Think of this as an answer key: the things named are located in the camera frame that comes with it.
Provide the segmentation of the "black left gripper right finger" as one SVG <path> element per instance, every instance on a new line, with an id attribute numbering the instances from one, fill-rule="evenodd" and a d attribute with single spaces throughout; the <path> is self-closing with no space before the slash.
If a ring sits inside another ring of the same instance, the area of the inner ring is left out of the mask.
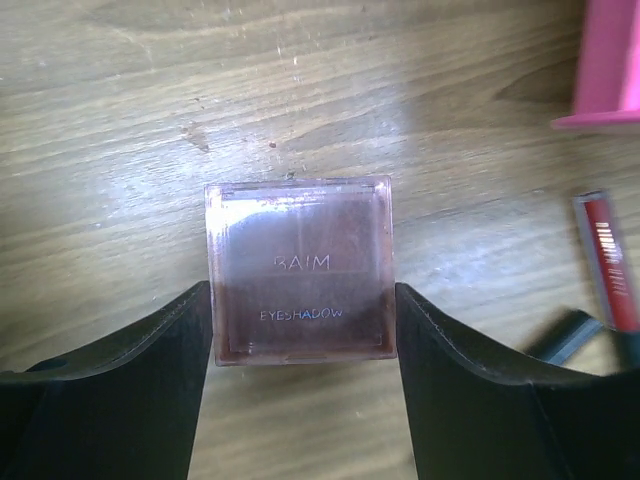
<path id="1" fill-rule="evenodd" d="M 639 373 L 513 350 L 396 287 L 397 350 L 422 479 L 635 479 Z"/>

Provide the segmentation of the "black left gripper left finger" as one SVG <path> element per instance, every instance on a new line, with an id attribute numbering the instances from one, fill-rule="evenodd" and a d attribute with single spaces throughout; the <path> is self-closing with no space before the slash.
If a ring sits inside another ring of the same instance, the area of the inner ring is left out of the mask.
<path id="1" fill-rule="evenodd" d="M 185 479 L 212 343 L 210 286 L 1 374 L 4 479 Z"/>

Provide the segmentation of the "brown square palette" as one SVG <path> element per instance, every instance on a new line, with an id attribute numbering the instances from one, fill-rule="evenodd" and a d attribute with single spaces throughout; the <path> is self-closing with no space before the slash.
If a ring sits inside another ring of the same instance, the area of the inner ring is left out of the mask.
<path id="1" fill-rule="evenodd" d="M 209 184 L 204 200 L 217 365 L 395 356 L 388 176 Z"/>

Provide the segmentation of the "pink drawer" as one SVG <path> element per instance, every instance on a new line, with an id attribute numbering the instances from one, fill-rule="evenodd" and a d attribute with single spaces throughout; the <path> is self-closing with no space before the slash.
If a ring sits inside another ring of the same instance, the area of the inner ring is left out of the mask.
<path id="1" fill-rule="evenodd" d="M 639 131 L 639 2 L 586 3 L 571 114 L 557 130 Z"/>

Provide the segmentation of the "thin red lip liner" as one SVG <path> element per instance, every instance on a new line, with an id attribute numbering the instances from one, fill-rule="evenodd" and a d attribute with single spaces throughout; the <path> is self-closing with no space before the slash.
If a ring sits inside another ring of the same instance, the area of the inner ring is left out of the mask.
<path id="1" fill-rule="evenodd" d="M 562 366 L 604 329 L 601 321 L 583 310 L 566 310 L 523 352 L 548 364 Z"/>

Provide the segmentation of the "red lip gloss tube front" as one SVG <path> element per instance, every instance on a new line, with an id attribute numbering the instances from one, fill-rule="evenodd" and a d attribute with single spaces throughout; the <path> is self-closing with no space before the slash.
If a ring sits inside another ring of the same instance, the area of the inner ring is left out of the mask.
<path id="1" fill-rule="evenodd" d="M 596 190 L 574 196 L 572 203 L 607 324 L 624 333 L 638 333 L 639 304 L 610 196 Z"/>

